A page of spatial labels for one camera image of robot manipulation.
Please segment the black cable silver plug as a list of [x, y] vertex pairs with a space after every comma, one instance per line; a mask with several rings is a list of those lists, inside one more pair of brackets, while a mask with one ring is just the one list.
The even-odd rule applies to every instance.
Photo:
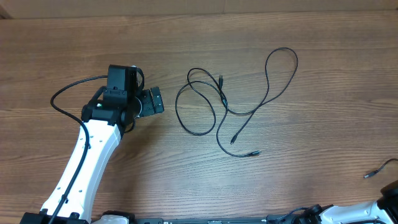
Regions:
[[[191, 80], [191, 76], [195, 73], [195, 72], [203, 72], [205, 75], [209, 76], [209, 78], [211, 79], [211, 81], [213, 82], [213, 84], [209, 83], [209, 82], [204, 82], [204, 81], [200, 81], [200, 80]], [[188, 72], [187, 72], [187, 84], [185, 86], [182, 87], [182, 89], [189, 87], [191, 88], [191, 90], [193, 90], [199, 97], [201, 97], [202, 99], [204, 99], [206, 101], [206, 103], [208, 104], [208, 106], [210, 107], [211, 113], [213, 115], [213, 124], [215, 124], [217, 118], [216, 118], [216, 113], [215, 113], [215, 109], [213, 107], [213, 105], [211, 104], [211, 102], [209, 101], [209, 99], [199, 90], [197, 90], [193, 84], [194, 83], [199, 83], [199, 84], [204, 84], [207, 85], [209, 87], [211, 87], [212, 89], [214, 89], [217, 94], [220, 97], [221, 103], [224, 106], [225, 112], [224, 115], [217, 127], [216, 130], [216, 142], [218, 144], [218, 146], [220, 147], [220, 149], [225, 152], [227, 155], [232, 156], [232, 157], [236, 157], [236, 158], [247, 158], [247, 157], [256, 157], [259, 156], [261, 154], [261, 151], [252, 151], [252, 152], [247, 152], [247, 153], [233, 153], [228, 151], [224, 145], [221, 142], [220, 139], [220, 134], [221, 134], [221, 128], [225, 125], [226, 119], [229, 115], [229, 104], [228, 104], [228, 99], [224, 93], [224, 91], [222, 90], [222, 86], [221, 86], [221, 78], [219, 78], [218, 80], [216, 80], [216, 78], [207, 70], [205, 70], [204, 68], [198, 68], [198, 67], [194, 67], [191, 68]]]

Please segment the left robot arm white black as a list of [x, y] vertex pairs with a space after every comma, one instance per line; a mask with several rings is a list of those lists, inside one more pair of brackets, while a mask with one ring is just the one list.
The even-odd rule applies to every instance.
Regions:
[[21, 223], [91, 223], [95, 195], [106, 165], [125, 133], [138, 118], [164, 112], [159, 87], [144, 88], [139, 67], [110, 65], [101, 86], [71, 115], [80, 132], [71, 158], [55, 190], [39, 213], [26, 212]]

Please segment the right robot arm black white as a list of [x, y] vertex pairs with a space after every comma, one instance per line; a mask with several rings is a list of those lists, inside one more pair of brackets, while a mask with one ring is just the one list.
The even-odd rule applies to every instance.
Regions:
[[294, 219], [293, 224], [397, 224], [397, 181], [381, 189], [376, 201], [351, 206], [314, 205]]

